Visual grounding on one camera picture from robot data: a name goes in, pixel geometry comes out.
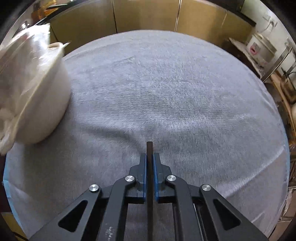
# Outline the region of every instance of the white wall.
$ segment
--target white wall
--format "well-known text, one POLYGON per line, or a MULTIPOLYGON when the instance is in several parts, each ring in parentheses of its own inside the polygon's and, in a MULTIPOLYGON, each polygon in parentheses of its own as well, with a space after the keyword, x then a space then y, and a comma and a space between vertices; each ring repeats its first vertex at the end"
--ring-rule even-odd
MULTIPOLYGON (((268 26, 269 22, 263 18, 266 14, 271 17, 270 19, 274 19, 277 22, 276 27, 273 28, 271 32, 270 30, 272 26, 270 26, 267 31, 264 31, 262 33, 263 35, 269 38, 270 42, 277 49, 274 59, 270 62, 268 66, 266 66, 266 70, 268 70, 272 66, 272 64, 278 59, 278 57, 284 51, 285 42, 287 42, 287 38, 289 38, 289 40, 294 44, 294 46, 296 46, 292 40, 292 37, 284 27, 282 22, 260 0, 245 0, 242 8, 242 13, 257 23, 255 32, 261 32, 268 26)), ((284 70, 287 71, 294 62, 295 62, 295 58, 291 53, 287 57, 287 59, 282 63, 282 65, 279 67, 278 70, 280 71, 280 73, 282 73, 281 71, 281 67, 282 67, 284 70)))

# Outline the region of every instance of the gray fabric surface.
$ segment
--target gray fabric surface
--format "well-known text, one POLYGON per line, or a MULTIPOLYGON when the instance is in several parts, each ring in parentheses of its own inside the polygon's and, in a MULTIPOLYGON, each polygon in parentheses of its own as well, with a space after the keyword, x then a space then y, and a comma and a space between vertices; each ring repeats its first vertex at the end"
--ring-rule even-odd
MULTIPOLYGON (((133 31, 64 57, 72 81, 66 114, 46 140, 15 144, 5 188, 28 237, 89 185, 125 176, 153 141, 163 164, 189 184, 209 183, 262 232, 287 193, 289 150, 263 83, 203 40, 133 31)), ((174 237, 171 207, 155 210, 155 239, 174 237)), ((131 205, 125 240, 145 240, 145 207, 131 205)))

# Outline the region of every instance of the white plastic bag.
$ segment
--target white plastic bag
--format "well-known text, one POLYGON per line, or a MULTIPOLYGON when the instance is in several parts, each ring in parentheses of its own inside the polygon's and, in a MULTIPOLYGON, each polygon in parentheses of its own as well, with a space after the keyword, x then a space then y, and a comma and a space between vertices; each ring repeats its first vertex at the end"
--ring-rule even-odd
POLYGON ((16 124, 58 48, 48 48, 50 25, 32 26, 0 50, 0 154, 10 150, 16 124))

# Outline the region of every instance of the cabinet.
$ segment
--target cabinet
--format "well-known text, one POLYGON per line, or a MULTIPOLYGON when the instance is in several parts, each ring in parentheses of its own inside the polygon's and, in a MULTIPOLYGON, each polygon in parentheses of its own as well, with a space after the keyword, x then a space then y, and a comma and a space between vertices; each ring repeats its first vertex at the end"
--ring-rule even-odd
POLYGON ((50 24, 59 42, 71 41, 65 48, 65 54, 95 39, 116 33, 110 0, 80 3, 53 17, 50 24))
POLYGON ((227 10, 206 1, 182 0, 177 32, 218 44, 227 10))
POLYGON ((204 0, 182 0, 177 32, 217 46, 227 38, 244 42, 253 27, 234 13, 204 0))
POLYGON ((228 11, 219 31, 217 45, 221 46, 226 38, 245 42, 252 30, 253 27, 249 23, 228 11))
POLYGON ((119 33, 157 29, 175 31, 179 0, 113 0, 119 33))

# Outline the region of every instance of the rice cooker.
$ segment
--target rice cooker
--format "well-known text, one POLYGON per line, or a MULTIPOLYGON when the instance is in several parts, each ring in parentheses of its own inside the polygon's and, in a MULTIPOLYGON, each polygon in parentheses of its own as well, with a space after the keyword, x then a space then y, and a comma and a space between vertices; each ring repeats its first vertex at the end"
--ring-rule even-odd
POLYGON ((268 38, 261 34, 253 34, 247 51, 260 66, 265 67, 273 59, 276 48, 268 38))

